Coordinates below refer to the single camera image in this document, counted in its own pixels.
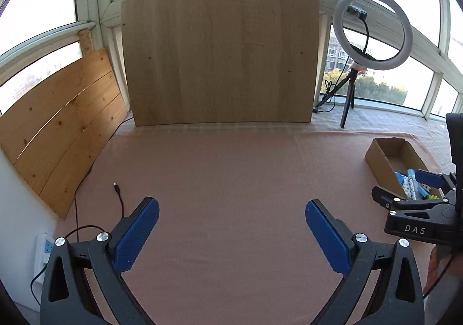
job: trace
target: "blue object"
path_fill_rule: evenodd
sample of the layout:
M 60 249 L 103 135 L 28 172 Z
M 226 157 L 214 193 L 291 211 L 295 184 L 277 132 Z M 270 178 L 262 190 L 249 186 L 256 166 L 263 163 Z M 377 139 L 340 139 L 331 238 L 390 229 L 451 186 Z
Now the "blue object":
M 433 188 L 441 188 L 445 184 L 441 175 L 420 169 L 416 170 L 415 179 L 418 183 L 423 183 Z
M 397 180 L 399 181 L 400 185 L 403 185 L 404 183 L 404 175 L 402 175 L 401 173 L 399 172 L 395 172 L 395 176 L 397 176 Z
M 151 199 L 115 248 L 113 268 L 117 274 L 132 268 L 158 219 L 159 204 L 155 199 Z
M 53 244 L 48 240 L 45 241 L 45 253 L 51 253 L 53 249 Z
M 426 189 L 424 189 L 421 185 L 418 185 L 418 191 L 421 193 L 423 198 L 429 196 L 429 192 Z
M 306 222 L 332 269 L 346 276 L 352 268 L 349 249 L 314 202 L 306 205 Z

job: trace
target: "wooden board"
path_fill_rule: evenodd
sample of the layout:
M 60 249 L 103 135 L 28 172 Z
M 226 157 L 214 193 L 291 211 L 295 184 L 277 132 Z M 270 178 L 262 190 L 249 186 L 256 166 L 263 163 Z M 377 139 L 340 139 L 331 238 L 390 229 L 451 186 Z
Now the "wooden board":
M 137 125 L 309 122 L 318 0 L 126 0 Z
M 51 174 L 40 197 L 61 218 L 66 216 L 80 181 L 126 115 L 118 95 L 73 142 Z
M 80 30 L 77 35 L 79 36 L 80 49 L 82 50 L 83 56 L 87 56 L 95 51 L 93 48 L 92 35 L 89 29 Z
M 118 94 L 114 73 L 104 75 L 65 105 L 27 145 L 14 166 L 37 194 L 72 143 Z
M 106 49 L 100 49 L 60 69 L 18 99 L 0 118 L 0 145 L 11 162 L 62 107 L 111 71 Z

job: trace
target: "tree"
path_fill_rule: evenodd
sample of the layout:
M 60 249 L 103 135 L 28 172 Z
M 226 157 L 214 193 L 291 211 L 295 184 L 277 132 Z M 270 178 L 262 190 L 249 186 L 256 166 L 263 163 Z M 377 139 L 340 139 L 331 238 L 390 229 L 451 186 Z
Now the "tree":
M 323 83 L 321 86 L 321 92 L 325 93 L 327 86 L 331 85 L 331 89 L 334 88 L 334 84 L 339 78 L 341 71 L 339 69 L 333 69 L 331 72 L 325 73 L 323 76 Z M 347 73 L 343 73 L 339 81 L 347 76 Z M 336 94 L 346 95 L 348 85 L 345 84 Z M 376 83 L 372 76 L 368 74 L 362 74 L 357 76 L 355 82 L 355 97 L 372 99 L 374 101 L 381 101 L 387 103 L 397 104 L 402 106 L 407 96 L 407 90 L 404 88 L 398 88 L 396 86 L 389 86 L 388 84 L 381 82 Z

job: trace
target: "white wall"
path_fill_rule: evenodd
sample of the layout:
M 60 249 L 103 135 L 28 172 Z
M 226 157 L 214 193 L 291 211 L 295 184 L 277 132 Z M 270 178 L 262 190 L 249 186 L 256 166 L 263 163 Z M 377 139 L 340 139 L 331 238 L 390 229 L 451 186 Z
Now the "white wall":
M 22 180 L 0 148 L 0 279 L 11 298 L 38 311 L 29 285 L 36 236 L 53 235 L 57 216 Z M 36 295 L 41 285 L 34 285 Z

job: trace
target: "pink fabric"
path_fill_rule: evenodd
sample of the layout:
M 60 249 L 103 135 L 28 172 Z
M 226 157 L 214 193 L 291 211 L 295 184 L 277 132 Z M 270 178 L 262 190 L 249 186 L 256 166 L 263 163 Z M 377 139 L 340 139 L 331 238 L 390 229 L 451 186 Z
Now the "pink fabric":
M 121 212 L 114 182 L 126 214 L 146 195 L 158 199 L 159 222 L 123 276 L 159 325 L 308 324 L 341 279 L 307 227 L 309 200 L 320 199 L 353 232 L 397 239 L 383 232 L 386 210 L 371 199 L 376 180 L 364 159 L 372 139 L 384 135 L 307 132 L 297 124 L 135 129 L 128 122 L 78 193 L 79 223 L 114 227 Z M 406 137 L 438 170 L 426 148 Z M 56 235 L 73 228 L 72 206 Z M 82 230 L 80 238 L 95 234 Z M 424 282 L 432 246 L 411 245 Z M 370 279 L 351 323 L 373 288 Z M 101 293 L 97 301 L 116 324 Z

